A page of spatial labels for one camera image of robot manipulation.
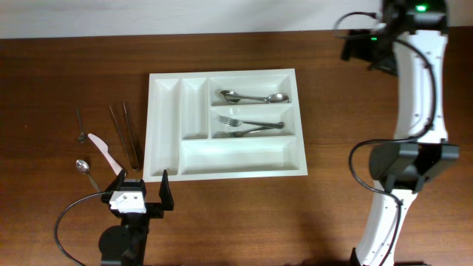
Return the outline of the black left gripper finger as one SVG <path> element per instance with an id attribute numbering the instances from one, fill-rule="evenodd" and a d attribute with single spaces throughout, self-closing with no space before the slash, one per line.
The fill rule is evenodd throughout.
<path id="1" fill-rule="evenodd" d="M 122 169 L 116 178 L 110 183 L 110 185 L 106 188 L 106 192 L 114 192 L 118 191 L 123 184 L 123 181 L 126 177 L 126 171 Z"/>
<path id="2" fill-rule="evenodd" d="M 163 171 L 162 180 L 160 183 L 159 197 L 161 199 L 161 205 L 164 211 L 174 210 L 174 199 L 171 194 L 171 189 L 169 186 L 169 178 L 168 178 L 167 170 Z"/>

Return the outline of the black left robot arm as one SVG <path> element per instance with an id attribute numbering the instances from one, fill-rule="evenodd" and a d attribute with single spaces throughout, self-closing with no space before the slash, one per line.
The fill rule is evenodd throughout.
<path id="1" fill-rule="evenodd" d="M 127 179 L 125 171 L 105 189 L 101 201 L 121 222 L 101 234 L 98 247 L 102 265 L 144 264 L 150 221 L 162 219 L 165 212 L 174 210 L 167 171 L 162 175 L 159 197 L 159 202 L 146 202 L 145 182 Z"/>

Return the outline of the large steel spoon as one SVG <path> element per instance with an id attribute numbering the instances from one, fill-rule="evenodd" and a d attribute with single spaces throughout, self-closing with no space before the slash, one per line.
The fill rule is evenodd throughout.
<path id="1" fill-rule="evenodd" d="M 267 103 L 287 103 L 290 98 L 288 95 L 283 93 L 276 93 L 265 97 L 268 99 Z"/>
<path id="2" fill-rule="evenodd" d="M 247 96 L 247 95 L 239 95 L 234 91 L 230 90 L 222 90 L 220 92 L 220 96 L 223 97 L 224 100 L 226 100 L 229 103 L 238 103 L 240 100 L 256 100 L 256 101 L 261 101 L 261 102 L 268 102 L 268 99 L 265 97 L 253 97 L 253 96 Z"/>

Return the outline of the pink plastic knife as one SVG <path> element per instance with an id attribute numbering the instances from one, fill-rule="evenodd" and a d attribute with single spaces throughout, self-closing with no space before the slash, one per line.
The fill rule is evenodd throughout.
<path id="1" fill-rule="evenodd" d="M 98 150 L 102 153 L 102 155 L 106 158 L 107 162 L 111 166 L 112 170 L 116 175 L 122 172 L 123 168 L 120 164 L 111 156 L 109 153 L 109 147 L 107 144 L 95 134 L 89 133 L 87 137 L 95 144 Z"/>

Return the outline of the small dark teaspoon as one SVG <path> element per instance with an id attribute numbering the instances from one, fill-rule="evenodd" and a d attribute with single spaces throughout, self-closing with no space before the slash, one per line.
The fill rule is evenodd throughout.
<path id="1" fill-rule="evenodd" d="M 81 112 L 80 112 L 80 109 L 78 107 L 75 108 L 75 111 L 76 111 L 76 115 L 77 115 L 77 119 L 78 119 L 78 126 L 79 126 L 79 129 L 80 129 L 80 134 L 78 136 L 78 142 L 79 143 L 85 143 L 86 140 L 87 140 L 87 134 L 84 131 L 84 125 L 83 125 L 83 121 L 82 121 L 82 117 L 81 117 Z"/>

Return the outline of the small steel spoon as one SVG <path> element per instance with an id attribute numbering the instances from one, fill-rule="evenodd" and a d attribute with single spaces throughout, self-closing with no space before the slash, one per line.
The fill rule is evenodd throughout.
<path id="1" fill-rule="evenodd" d="M 76 168 L 79 172 L 81 172 L 82 174 L 85 174 L 86 176 L 88 176 L 92 187 L 97 192 L 101 192 L 101 189 L 99 188 L 98 184 L 96 183 L 96 181 L 94 180 L 94 178 L 90 174 L 89 164 L 84 160 L 76 160 L 75 165 L 76 165 Z"/>

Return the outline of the white plastic cutlery tray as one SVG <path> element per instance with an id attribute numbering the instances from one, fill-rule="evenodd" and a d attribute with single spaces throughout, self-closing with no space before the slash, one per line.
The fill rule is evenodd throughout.
<path id="1" fill-rule="evenodd" d="M 294 69 L 153 73 L 143 179 L 307 175 Z"/>

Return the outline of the steel tongs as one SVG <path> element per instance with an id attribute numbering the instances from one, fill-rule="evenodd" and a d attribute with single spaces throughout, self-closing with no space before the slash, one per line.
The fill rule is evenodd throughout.
<path id="1" fill-rule="evenodd" d="M 142 169 L 141 149 L 139 140 L 135 137 L 129 105 L 126 101 L 121 102 L 122 119 L 118 118 L 113 105 L 109 105 L 109 112 L 115 125 L 123 150 L 129 161 L 129 166 L 133 171 L 139 172 Z"/>

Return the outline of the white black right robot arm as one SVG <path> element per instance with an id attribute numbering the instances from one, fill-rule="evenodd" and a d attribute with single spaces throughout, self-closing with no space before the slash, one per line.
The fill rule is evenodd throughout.
<path id="1" fill-rule="evenodd" d="M 446 0 L 383 1 L 371 29 L 342 36 L 341 59 L 357 58 L 398 79 L 398 115 L 391 139 L 357 143 L 351 155 L 373 148 L 368 185 L 374 193 L 361 241 L 351 265 L 393 265 L 395 246 L 411 204 L 423 187 L 458 160 L 460 150 L 448 141 L 443 115 L 443 60 L 448 44 Z"/>

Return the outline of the steel fork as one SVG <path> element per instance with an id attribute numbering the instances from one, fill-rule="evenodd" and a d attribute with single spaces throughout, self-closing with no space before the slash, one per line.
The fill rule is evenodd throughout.
<path id="1" fill-rule="evenodd" d="M 240 138 L 245 137 L 250 134 L 255 134 L 264 131 L 276 130 L 276 128 L 270 127 L 257 127 L 252 129 L 246 129 L 242 131 L 235 131 L 235 132 L 215 132 L 211 137 L 213 139 L 220 139 L 220 138 Z"/>
<path id="2" fill-rule="evenodd" d="M 225 116 L 219 116 L 218 121 L 227 126 L 232 126 L 232 127 L 238 127 L 238 126 L 241 126 L 242 124 L 248 124 L 252 126 L 265 126 L 265 127 L 270 127 L 270 128 L 276 128 L 276 129 L 283 129 L 285 127 L 285 124 L 283 122 L 262 123 L 262 122 L 248 121 L 248 120 L 238 120 L 235 118 L 225 117 Z"/>

